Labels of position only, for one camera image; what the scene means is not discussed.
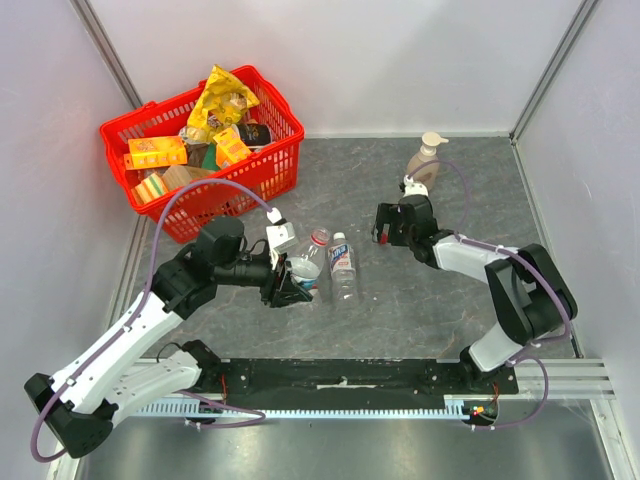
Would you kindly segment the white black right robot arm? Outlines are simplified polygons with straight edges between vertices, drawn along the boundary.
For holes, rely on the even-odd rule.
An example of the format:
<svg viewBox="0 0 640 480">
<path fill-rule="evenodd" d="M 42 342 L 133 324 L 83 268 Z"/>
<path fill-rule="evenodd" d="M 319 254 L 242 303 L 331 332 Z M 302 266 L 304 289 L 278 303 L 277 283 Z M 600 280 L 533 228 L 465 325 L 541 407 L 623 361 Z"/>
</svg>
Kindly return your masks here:
<svg viewBox="0 0 640 480">
<path fill-rule="evenodd" d="M 514 365 L 530 349 L 571 335 L 578 307 L 545 247 L 495 246 L 439 227 L 425 195 L 380 203 L 373 241 L 408 248 L 433 269 L 454 272 L 487 285 L 496 323 L 460 354 L 458 381 L 467 392 L 483 392 L 494 371 Z"/>
</svg>

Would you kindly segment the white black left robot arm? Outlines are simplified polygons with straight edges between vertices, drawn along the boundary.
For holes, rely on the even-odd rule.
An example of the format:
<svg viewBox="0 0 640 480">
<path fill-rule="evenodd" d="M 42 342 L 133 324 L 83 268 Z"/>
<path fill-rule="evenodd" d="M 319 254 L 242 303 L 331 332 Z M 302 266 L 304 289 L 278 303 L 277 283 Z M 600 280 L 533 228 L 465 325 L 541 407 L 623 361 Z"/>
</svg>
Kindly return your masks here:
<svg viewBox="0 0 640 480">
<path fill-rule="evenodd" d="M 32 456 L 48 460 L 38 450 L 43 426 L 65 454 L 82 458 L 142 406 L 179 390 L 215 389 L 219 359 L 200 341 L 134 376 L 125 374 L 156 341 L 213 300 L 221 285 L 255 287 L 271 308 L 311 301 L 293 280 L 287 260 L 296 242 L 290 222 L 272 219 L 259 242 L 262 251 L 252 254 L 245 250 L 241 220 L 221 216 L 206 224 L 195 242 L 155 268 L 128 311 L 77 359 L 52 375 L 36 373 L 27 380 L 24 390 L 38 412 Z"/>
</svg>

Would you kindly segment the clear bottle blue label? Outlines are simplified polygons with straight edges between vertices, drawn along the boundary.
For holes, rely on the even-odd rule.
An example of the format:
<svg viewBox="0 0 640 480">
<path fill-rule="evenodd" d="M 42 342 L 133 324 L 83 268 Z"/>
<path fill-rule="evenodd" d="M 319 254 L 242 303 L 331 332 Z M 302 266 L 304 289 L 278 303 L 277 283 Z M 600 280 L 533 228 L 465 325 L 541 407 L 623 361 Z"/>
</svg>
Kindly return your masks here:
<svg viewBox="0 0 640 480">
<path fill-rule="evenodd" d="M 354 251 L 347 238 L 332 242 L 328 249 L 332 295 L 340 305 L 353 305 L 358 299 Z"/>
</svg>

